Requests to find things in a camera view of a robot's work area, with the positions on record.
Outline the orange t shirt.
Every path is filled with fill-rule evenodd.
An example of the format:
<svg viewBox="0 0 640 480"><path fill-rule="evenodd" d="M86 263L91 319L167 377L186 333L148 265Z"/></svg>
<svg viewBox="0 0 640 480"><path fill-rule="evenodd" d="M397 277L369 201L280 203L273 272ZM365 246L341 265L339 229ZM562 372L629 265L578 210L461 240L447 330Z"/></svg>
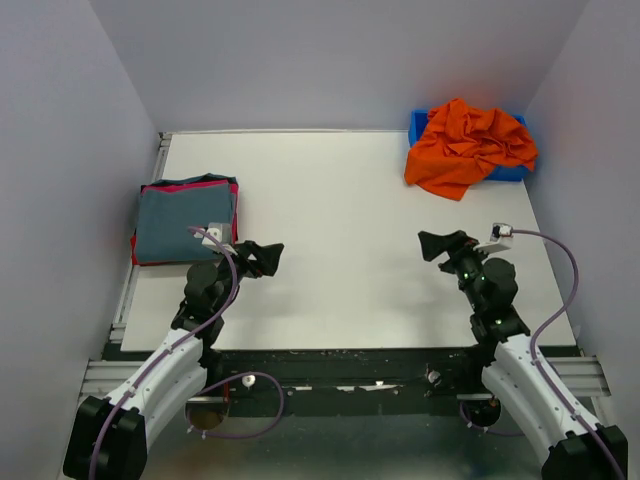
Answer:
<svg viewBox="0 0 640 480"><path fill-rule="evenodd" d="M499 108L483 110L456 98L427 114L407 154L408 185L459 201L498 167L535 169L538 149L527 128Z"/></svg>

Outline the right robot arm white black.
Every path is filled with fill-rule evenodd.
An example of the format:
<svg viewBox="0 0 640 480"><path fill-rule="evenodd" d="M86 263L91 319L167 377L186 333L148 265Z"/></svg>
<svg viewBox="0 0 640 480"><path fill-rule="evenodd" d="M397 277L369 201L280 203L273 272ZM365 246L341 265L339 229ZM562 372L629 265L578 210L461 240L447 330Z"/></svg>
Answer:
<svg viewBox="0 0 640 480"><path fill-rule="evenodd" d="M545 479L625 479L628 441L619 427L606 426L561 380L517 313L515 266L500 258L518 230L492 227L481 243L463 231L418 234L427 262L440 255L442 272L457 278L472 308L471 330L480 357L464 362L460 379L469 390L487 389L506 409L533 448Z"/></svg>

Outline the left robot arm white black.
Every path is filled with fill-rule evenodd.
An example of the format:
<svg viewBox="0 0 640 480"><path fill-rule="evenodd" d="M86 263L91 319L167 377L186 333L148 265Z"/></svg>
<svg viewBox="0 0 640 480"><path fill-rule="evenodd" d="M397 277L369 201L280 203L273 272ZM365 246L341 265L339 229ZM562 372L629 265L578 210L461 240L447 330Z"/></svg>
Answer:
<svg viewBox="0 0 640 480"><path fill-rule="evenodd" d="M220 246L220 261L193 264L170 330L149 358L103 398L89 396L76 412L63 461L71 479L138 479L148 452L175 413L222 380L211 347L223 312L245 278L272 277L284 246L244 241Z"/></svg>

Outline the folded dark teal t shirt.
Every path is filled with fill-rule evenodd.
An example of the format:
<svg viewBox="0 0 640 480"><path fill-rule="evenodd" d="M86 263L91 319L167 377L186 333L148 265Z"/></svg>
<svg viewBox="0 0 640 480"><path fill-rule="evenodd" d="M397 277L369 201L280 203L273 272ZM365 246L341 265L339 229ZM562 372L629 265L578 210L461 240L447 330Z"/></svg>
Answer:
<svg viewBox="0 0 640 480"><path fill-rule="evenodd" d="M204 175L180 179L180 180L161 179L149 184L149 187L181 186L181 185L189 185L189 184L208 183L208 182L223 182L228 184L236 184L237 180L235 177L228 177L224 175L206 173Z"/></svg>

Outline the folded grey-blue t shirt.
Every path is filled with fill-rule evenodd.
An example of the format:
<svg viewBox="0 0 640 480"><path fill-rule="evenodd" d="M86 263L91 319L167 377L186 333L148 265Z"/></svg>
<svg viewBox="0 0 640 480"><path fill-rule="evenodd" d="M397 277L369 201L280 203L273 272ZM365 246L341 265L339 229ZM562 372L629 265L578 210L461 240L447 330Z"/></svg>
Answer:
<svg viewBox="0 0 640 480"><path fill-rule="evenodd" d="M232 224L235 201L227 185L176 193L147 191L140 200L136 255L140 265L206 260L213 251L188 229Z"/></svg>

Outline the blue plastic bin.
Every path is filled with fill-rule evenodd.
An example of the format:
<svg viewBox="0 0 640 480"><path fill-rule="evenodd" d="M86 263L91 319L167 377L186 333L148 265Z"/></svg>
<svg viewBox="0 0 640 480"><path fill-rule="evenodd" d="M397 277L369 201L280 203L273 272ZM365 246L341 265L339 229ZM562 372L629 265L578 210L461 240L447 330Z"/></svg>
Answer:
<svg viewBox="0 0 640 480"><path fill-rule="evenodd" d="M415 109L411 111L408 128L408 142L410 148L412 148L421 139L429 122L428 114L428 109ZM489 181L520 182L523 181L529 173L530 170L525 166L496 166L486 179Z"/></svg>

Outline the folded red t shirt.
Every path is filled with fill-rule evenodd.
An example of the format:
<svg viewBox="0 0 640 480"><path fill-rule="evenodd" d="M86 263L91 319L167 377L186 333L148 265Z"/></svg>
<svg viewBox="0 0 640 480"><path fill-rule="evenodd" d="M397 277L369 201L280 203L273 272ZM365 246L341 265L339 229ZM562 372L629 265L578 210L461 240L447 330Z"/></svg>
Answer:
<svg viewBox="0 0 640 480"><path fill-rule="evenodd" d="M137 255L136 255L137 235L135 233L131 236L131 238L129 240L129 243L130 243L130 248L131 248L131 262L132 262L132 265L139 266L140 263L138 261Z"/></svg>

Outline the black mounting base rail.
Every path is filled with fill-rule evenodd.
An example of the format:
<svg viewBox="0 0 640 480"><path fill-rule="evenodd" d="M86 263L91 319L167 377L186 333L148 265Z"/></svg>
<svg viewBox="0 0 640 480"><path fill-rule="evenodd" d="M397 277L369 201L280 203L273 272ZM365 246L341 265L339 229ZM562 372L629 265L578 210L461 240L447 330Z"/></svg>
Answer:
<svg viewBox="0 0 640 480"><path fill-rule="evenodd" d="M212 350L201 406L237 417L430 414L491 426L507 412L481 382L478 346Z"/></svg>

